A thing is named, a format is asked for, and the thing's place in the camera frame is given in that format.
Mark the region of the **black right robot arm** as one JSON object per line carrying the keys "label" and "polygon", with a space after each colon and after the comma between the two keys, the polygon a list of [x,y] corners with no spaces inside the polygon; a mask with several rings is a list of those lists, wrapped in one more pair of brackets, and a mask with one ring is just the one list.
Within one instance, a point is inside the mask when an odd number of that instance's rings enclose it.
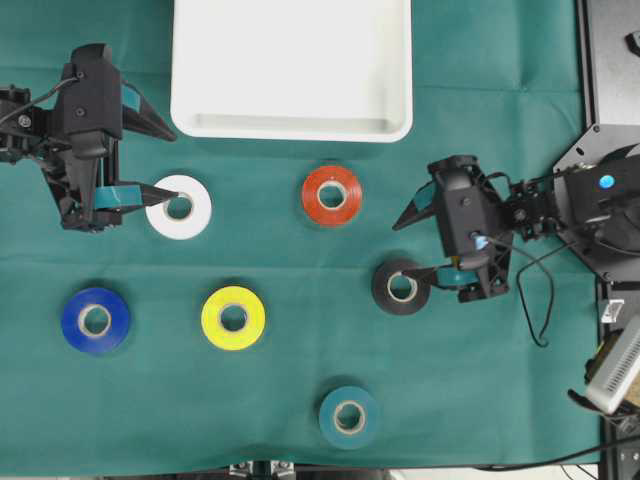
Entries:
{"label": "black right robot arm", "polygon": [[544,176],[494,187],[474,155],[428,165],[430,181],[393,228],[435,218],[450,264],[406,276],[457,292],[460,302],[508,290],[513,239],[557,236],[596,275],[629,281],[639,266],[639,129],[596,124]]}

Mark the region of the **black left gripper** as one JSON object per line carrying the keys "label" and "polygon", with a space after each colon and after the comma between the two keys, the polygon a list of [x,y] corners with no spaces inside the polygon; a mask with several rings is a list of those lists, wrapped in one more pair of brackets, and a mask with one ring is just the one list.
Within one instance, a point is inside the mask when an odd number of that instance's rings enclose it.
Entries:
{"label": "black left gripper", "polygon": [[[176,191],[140,184],[117,183],[119,140],[101,158],[83,160],[73,154],[69,140],[60,128],[55,111],[59,95],[76,78],[61,79],[40,102],[56,96],[52,109],[41,109],[43,133],[38,141],[38,163],[56,203],[65,230],[102,231],[122,223],[123,208],[151,207],[178,196]],[[142,93],[128,82],[121,88],[123,128],[168,142],[177,139],[174,131],[154,110]]]}

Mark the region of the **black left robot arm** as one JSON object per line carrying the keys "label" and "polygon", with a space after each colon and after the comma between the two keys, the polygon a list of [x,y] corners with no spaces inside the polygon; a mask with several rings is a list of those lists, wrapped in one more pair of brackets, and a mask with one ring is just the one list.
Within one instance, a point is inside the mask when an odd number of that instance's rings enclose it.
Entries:
{"label": "black left robot arm", "polygon": [[172,190],[120,179],[124,130],[176,138],[117,74],[81,68],[37,98],[14,85],[1,90],[1,160],[29,158],[39,166],[66,230],[99,232],[120,225],[127,213],[177,197]]}

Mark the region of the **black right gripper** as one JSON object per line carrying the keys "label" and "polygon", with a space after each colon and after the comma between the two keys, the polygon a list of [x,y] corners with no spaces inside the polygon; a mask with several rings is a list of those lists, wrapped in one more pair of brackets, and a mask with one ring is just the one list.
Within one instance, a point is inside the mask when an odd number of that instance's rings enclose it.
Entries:
{"label": "black right gripper", "polygon": [[[398,220],[392,226],[394,231],[401,230],[435,214],[434,199],[436,180],[434,172],[440,161],[428,165],[427,170],[432,181],[422,186],[413,196]],[[401,273],[418,283],[435,286],[440,289],[455,290],[458,301],[468,303],[484,300],[504,294],[508,291],[507,271],[510,263],[510,250],[495,245],[495,240],[513,239],[501,214],[502,199],[478,165],[478,186],[484,196],[484,212],[487,228],[483,232],[473,233],[477,250],[474,254],[447,257],[450,266],[404,269]]]}

